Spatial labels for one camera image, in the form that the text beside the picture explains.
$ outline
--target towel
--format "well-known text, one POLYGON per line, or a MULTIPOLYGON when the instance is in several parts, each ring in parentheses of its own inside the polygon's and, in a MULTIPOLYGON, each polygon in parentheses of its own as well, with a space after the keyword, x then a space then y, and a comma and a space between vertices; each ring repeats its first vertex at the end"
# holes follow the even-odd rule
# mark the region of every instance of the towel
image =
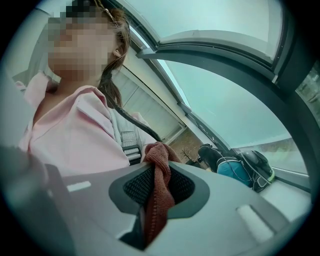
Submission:
POLYGON ((144 219, 145 243, 148 246, 166 225, 168 210, 175 205, 168 188, 171 178, 168 161, 181 161, 171 147, 161 142, 146 146, 143 161, 155 165, 154 189, 148 199, 144 219))

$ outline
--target white wall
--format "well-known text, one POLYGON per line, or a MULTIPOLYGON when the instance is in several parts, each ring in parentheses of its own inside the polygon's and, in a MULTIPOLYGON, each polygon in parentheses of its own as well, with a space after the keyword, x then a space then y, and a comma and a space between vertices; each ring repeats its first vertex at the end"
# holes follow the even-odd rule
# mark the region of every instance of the white wall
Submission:
POLYGON ((133 81, 133 74, 130 73, 131 76, 126 76, 123 73, 126 70, 123 67, 113 76, 113 81, 121 93, 123 109, 129 114, 139 112, 163 141, 170 139, 174 133, 182 129, 178 123, 179 119, 175 119, 175 115, 171 111, 164 109, 139 84, 133 81))
POLYGON ((147 93, 157 95, 167 105, 167 107, 170 108, 186 126, 188 126, 188 128, 199 138, 199 140, 202 141, 202 143, 209 143, 212 145, 212 141, 186 117, 185 112, 183 112, 181 107, 177 105, 177 101, 159 77, 143 59, 137 58, 136 54, 137 53, 130 48, 124 61, 124 66, 146 84, 150 89, 146 90, 147 93))

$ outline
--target glass panel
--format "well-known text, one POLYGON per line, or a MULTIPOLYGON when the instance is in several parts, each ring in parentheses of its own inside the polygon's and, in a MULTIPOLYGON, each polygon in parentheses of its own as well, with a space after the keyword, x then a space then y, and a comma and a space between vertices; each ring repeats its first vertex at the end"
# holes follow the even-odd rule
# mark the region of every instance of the glass panel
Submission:
POLYGON ((296 92, 309 107, 320 127, 320 63, 317 61, 296 92))
POLYGON ((259 99, 210 71, 178 62, 166 63, 192 112, 231 148, 257 150, 273 167, 307 172, 291 135, 259 99))
POLYGON ((278 0, 126 2, 140 14, 137 18, 155 32, 160 41, 177 33, 193 31, 190 35, 197 35, 197 38, 222 39, 249 46, 271 60, 278 49, 282 32, 282 8, 278 0))
POLYGON ((142 45, 139 45, 139 47, 142 46, 141 47, 142 49, 150 48, 150 45, 142 38, 142 36, 132 26, 130 26, 130 32, 131 34, 133 33, 136 37, 138 37, 139 40, 141 41, 142 45))
POLYGON ((179 84, 177 83, 174 75, 171 73, 171 70, 169 69, 166 61, 162 60, 162 59, 157 59, 157 61, 159 62, 159 64, 162 66, 163 70, 166 72, 166 74, 168 75, 169 79, 171 80, 173 86, 175 87, 177 93, 180 95, 182 102, 190 108, 189 102, 186 98, 186 95, 184 93, 184 91, 181 89, 181 87, 179 86, 179 84))

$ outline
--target pink blouse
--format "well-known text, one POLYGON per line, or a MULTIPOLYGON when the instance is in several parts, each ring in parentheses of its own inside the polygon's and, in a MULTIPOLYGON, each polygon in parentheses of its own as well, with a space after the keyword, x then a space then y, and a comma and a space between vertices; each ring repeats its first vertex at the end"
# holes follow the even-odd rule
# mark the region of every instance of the pink blouse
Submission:
MULTIPOLYGON (((40 72, 28 84, 24 98, 38 108, 54 83, 40 72)), ((85 85, 42 116, 29 122, 19 147, 45 164, 56 166, 62 176, 106 172, 129 166, 115 140, 110 109, 105 96, 85 85)), ((146 124, 140 114, 132 115, 146 124)), ((142 130, 143 146, 155 140, 142 130)))

